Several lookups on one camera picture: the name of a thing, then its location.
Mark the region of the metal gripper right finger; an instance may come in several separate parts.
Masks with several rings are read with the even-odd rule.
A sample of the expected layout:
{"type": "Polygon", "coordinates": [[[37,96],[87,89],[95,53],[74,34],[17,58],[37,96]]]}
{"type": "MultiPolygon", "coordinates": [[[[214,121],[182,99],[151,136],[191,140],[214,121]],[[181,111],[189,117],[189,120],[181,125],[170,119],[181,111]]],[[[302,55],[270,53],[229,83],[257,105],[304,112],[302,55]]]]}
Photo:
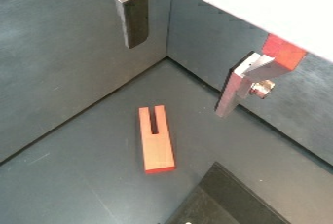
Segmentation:
{"type": "Polygon", "coordinates": [[[274,87],[274,83],[265,79],[257,81],[247,73],[258,70],[271,62],[271,57],[251,52],[230,69],[214,109],[219,117],[226,117],[239,104],[239,101],[250,94],[255,95],[259,99],[266,98],[274,87]]]}

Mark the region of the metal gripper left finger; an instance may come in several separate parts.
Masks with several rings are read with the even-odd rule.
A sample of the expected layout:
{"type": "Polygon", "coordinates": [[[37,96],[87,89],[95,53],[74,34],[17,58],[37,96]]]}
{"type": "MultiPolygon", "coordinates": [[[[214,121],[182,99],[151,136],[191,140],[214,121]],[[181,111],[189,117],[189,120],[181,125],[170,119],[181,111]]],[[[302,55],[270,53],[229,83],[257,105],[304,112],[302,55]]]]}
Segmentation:
{"type": "Polygon", "coordinates": [[[148,0],[115,0],[124,45],[132,49],[148,37],[148,0]]]}

